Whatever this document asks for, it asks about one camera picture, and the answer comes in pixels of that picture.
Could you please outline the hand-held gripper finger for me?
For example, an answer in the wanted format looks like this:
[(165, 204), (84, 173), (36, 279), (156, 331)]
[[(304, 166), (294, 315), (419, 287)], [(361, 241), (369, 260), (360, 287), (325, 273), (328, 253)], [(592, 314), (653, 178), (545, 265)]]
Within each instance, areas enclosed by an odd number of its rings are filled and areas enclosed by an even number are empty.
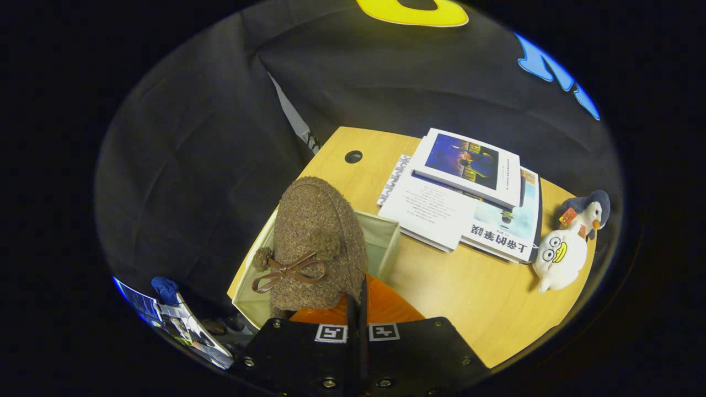
[(268, 319), (234, 360), (231, 377), (250, 396), (355, 396), (359, 310), (351, 296), (345, 302), (345, 326)]
[(375, 323), (368, 319), (368, 301), (364, 294), (360, 396), (459, 396), (491, 376), (448, 318)]

